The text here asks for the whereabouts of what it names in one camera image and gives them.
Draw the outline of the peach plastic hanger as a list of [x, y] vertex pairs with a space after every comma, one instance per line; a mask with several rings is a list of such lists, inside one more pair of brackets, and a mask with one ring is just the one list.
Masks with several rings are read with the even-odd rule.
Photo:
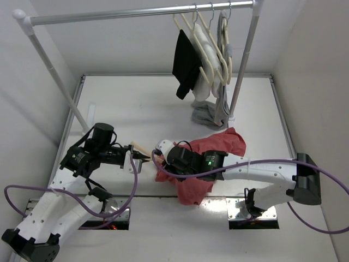
[[149, 162], [151, 160], [151, 153], [149, 150], [143, 148], [134, 141], [131, 142], [134, 148], [133, 158], [136, 160], [141, 160], [143, 162]]

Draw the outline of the grey hanging garment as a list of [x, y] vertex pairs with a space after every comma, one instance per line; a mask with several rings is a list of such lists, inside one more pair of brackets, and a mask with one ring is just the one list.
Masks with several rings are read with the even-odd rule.
[[220, 85], [217, 98], [211, 94], [202, 102], [195, 99], [191, 106], [194, 108], [191, 115], [193, 122], [213, 130], [220, 130], [228, 125], [230, 109], [227, 103], [226, 85]]

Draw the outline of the cream hanger with black garment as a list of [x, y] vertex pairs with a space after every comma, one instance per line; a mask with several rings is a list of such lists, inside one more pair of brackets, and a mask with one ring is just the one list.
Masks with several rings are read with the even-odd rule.
[[[193, 46], [194, 50], [198, 53], [199, 57], [201, 60], [203, 60], [203, 65], [199, 67], [201, 76], [203, 77], [204, 81], [206, 82], [206, 84], [211, 87], [211, 85], [213, 84], [213, 80], [214, 80], [214, 70], [213, 70], [213, 66], [208, 58], [207, 53], [205, 52], [203, 45], [201, 44], [201, 42], [198, 39], [198, 36], [196, 34], [195, 28], [196, 28], [196, 20], [194, 22], [192, 22], [192, 25], [189, 23], [188, 19], [185, 17], [185, 12], [188, 11], [190, 13], [193, 12], [193, 10], [191, 10], [189, 8], [189, 6], [185, 7], [185, 8], [179, 8], [179, 11], [176, 11], [173, 15], [172, 15], [172, 19], [174, 21], [174, 24], [176, 25], [176, 27], [178, 28], [179, 31], [184, 31], [184, 29], [182, 28], [182, 26], [180, 25], [180, 23], [178, 22], [176, 15], [179, 14], [180, 17], [182, 18], [185, 26], [187, 27], [187, 29], [189, 30], [189, 43]], [[197, 11], [197, 6], [194, 5], [194, 12], [197, 13], [198, 15], [198, 11]]]

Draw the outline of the white hanging garment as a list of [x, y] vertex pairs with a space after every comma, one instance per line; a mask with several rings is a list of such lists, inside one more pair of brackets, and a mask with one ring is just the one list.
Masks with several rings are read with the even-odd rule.
[[[196, 52], [198, 53], [201, 62], [202, 62], [202, 68], [207, 76], [207, 78], [212, 82], [211, 85], [207, 84], [206, 80], [204, 79], [204, 77], [202, 76], [201, 72], [199, 72], [199, 76], [198, 79], [196, 80], [194, 89], [193, 89], [193, 94], [195, 99], [198, 102], [202, 102], [205, 101], [211, 94], [214, 97], [218, 97], [218, 89], [221, 85], [221, 81], [218, 75], [216, 75], [216, 70], [219, 71], [219, 73], [222, 75], [222, 67], [221, 67], [221, 63], [219, 61], [218, 56], [216, 55], [216, 51], [212, 48], [212, 46], [210, 45], [209, 40], [207, 39], [206, 35], [204, 34], [201, 26], [197, 23], [195, 23], [195, 28], [194, 28], [194, 32], [195, 34], [191, 34], [190, 35], [190, 41], [194, 47], [194, 49], [196, 50]], [[200, 42], [203, 50], [205, 51], [207, 58], [210, 62], [210, 64], [212, 65], [213, 68], [213, 73], [210, 70], [210, 66], [209, 64], [206, 62], [204, 55], [202, 54], [199, 46], [197, 45], [194, 36], [196, 36], [196, 38], [198, 39], [198, 41]]]

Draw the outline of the cream hanger with grey garment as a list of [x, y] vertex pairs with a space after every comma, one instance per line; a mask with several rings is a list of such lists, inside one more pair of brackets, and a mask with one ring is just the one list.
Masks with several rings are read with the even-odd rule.
[[229, 36], [228, 36], [229, 18], [230, 18], [230, 15], [227, 16], [227, 14], [224, 11], [221, 11], [219, 14], [218, 25], [217, 25], [218, 47], [227, 64], [227, 71], [225, 72], [225, 76], [227, 76], [227, 84], [230, 84], [231, 82], [232, 69], [233, 69], [233, 63], [232, 63], [233, 48], [229, 42]]

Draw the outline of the cream hanger with white garment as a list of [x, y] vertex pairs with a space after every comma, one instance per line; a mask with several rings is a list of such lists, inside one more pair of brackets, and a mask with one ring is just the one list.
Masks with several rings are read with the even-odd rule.
[[195, 12], [196, 17], [193, 17], [193, 22], [196, 20], [196, 23], [199, 24], [204, 32], [204, 34], [206, 35], [207, 39], [210, 42], [210, 45], [212, 46], [212, 48], [216, 51], [216, 55], [219, 58], [219, 61], [221, 63], [221, 67], [222, 67], [222, 75], [219, 73], [218, 70], [216, 70], [216, 75], [219, 76], [221, 84], [222, 85], [226, 85], [227, 84], [227, 76], [225, 76], [225, 72], [227, 71], [227, 64], [225, 59], [222, 56], [222, 53], [216, 43], [216, 41], [214, 40], [212, 33], [210, 31], [209, 26], [207, 26], [203, 16], [200, 14], [200, 12], [198, 11], [198, 15]]

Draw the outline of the white metal clothes rack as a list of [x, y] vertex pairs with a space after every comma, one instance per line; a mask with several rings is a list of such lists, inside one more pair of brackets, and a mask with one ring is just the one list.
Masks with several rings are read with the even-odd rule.
[[85, 119], [82, 117], [76, 103], [73, 101], [71, 95], [68, 92], [65, 84], [60, 78], [58, 72], [50, 61], [47, 53], [42, 47], [40, 41], [35, 35], [34, 26], [41, 25], [54, 25], [62, 23], [73, 23], [73, 22], [85, 22], [85, 21], [97, 21], [97, 20], [110, 20], [110, 19], [120, 19], [126, 17], [142, 17], [142, 16], [156, 16], [156, 15], [183, 15], [184, 13], [195, 12], [198, 17], [201, 17], [199, 12], [201, 11], [215, 11], [215, 10], [225, 10], [225, 9], [239, 9], [239, 8], [250, 8], [252, 9], [252, 18], [248, 31], [248, 36], [245, 43], [245, 48], [243, 51], [242, 60], [239, 67], [239, 72], [237, 76], [237, 81], [234, 88], [234, 93], [230, 105], [230, 117], [234, 118], [234, 111], [237, 105], [237, 100], [239, 92], [242, 85], [242, 80], [245, 74], [246, 65], [249, 59], [251, 46], [255, 36], [257, 24], [261, 15], [261, 10], [264, 1], [238, 1], [238, 2], [225, 2], [225, 3], [215, 3], [215, 4], [192, 4], [192, 5], [182, 5], [182, 6], [172, 6], [172, 7], [162, 7], [162, 8], [145, 8], [145, 9], [130, 9], [130, 10], [114, 10], [114, 11], [97, 11], [89, 13], [79, 13], [79, 14], [65, 14], [65, 15], [52, 15], [52, 16], [38, 16], [30, 17], [21, 9], [15, 9], [12, 12], [12, 17], [16, 20], [17, 24], [22, 29], [23, 33], [28, 37], [33, 47], [35, 48], [37, 54], [44, 63], [47, 71], [50, 73], [57, 87], [61, 91], [62, 95], [65, 97], [70, 111], [77, 118], [82, 130], [87, 132], [89, 126]]

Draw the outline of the black hanging garment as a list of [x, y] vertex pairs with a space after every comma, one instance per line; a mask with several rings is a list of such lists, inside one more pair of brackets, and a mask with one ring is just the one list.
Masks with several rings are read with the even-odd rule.
[[176, 96], [183, 100], [194, 90], [202, 66], [201, 59], [185, 32], [180, 29], [177, 38], [172, 75], [178, 80]]

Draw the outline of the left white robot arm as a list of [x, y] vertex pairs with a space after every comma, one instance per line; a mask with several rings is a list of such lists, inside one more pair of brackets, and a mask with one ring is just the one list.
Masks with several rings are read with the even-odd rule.
[[136, 175], [131, 145], [116, 142], [113, 126], [96, 123], [62, 159], [51, 184], [35, 207], [14, 229], [7, 229], [1, 239], [26, 261], [54, 261], [61, 245], [92, 217], [111, 224], [129, 209], [137, 188], [134, 180], [130, 197], [118, 206], [111, 193], [91, 180], [93, 171], [102, 164], [131, 168]]

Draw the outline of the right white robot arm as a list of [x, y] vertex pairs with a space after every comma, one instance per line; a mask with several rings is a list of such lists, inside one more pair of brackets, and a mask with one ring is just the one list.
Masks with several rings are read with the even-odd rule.
[[164, 156], [165, 170], [179, 181], [192, 176], [207, 182], [252, 180], [268, 183], [264, 188], [244, 190], [244, 200], [236, 207], [247, 219], [258, 218], [270, 207], [289, 201], [310, 206], [322, 202], [320, 173], [307, 154], [300, 153], [297, 159], [265, 163], [224, 151], [196, 153], [179, 146], [161, 146], [160, 152]]

